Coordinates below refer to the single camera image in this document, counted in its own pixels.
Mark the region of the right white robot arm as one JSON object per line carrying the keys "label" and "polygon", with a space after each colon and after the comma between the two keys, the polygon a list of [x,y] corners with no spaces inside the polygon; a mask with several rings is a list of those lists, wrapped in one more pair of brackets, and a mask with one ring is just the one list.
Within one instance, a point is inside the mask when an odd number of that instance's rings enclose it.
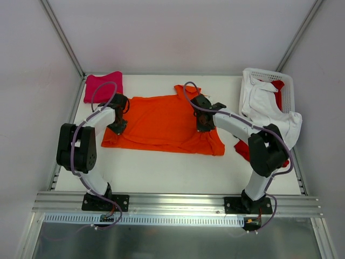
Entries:
{"label": "right white robot arm", "polygon": [[278,127],[274,124],[257,126],[253,122],[231,112],[224,104],[212,104],[202,94],[190,101],[199,132],[211,132],[217,128],[231,133],[249,147],[252,174],[242,192],[241,207],[247,213],[260,208],[270,177],[289,158]]}

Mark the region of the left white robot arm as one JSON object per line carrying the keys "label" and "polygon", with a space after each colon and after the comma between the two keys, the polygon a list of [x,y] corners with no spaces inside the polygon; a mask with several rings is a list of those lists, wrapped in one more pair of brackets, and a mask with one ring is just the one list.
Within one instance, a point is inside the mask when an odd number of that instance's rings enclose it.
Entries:
{"label": "left white robot arm", "polygon": [[92,113],[80,123],[65,123],[60,128],[57,164],[80,179],[100,210],[110,209],[113,198],[110,184],[96,169],[96,137],[105,130],[121,135],[127,126],[123,115],[129,107],[129,99],[117,93],[110,101],[92,106]]}

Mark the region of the orange t shirt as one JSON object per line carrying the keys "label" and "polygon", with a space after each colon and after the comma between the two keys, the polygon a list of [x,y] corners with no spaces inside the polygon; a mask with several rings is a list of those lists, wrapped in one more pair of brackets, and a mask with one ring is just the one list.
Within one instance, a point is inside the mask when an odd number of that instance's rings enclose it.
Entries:
{"label": "orange t shirt", "polygon": [[199,132],[190,100],[201,88],[176,85],[174,95],[133,97],[120,135],[107,128],[101,143],[105,148],[126,148],[187,154],[223,156],[225,145],[217,131]]}

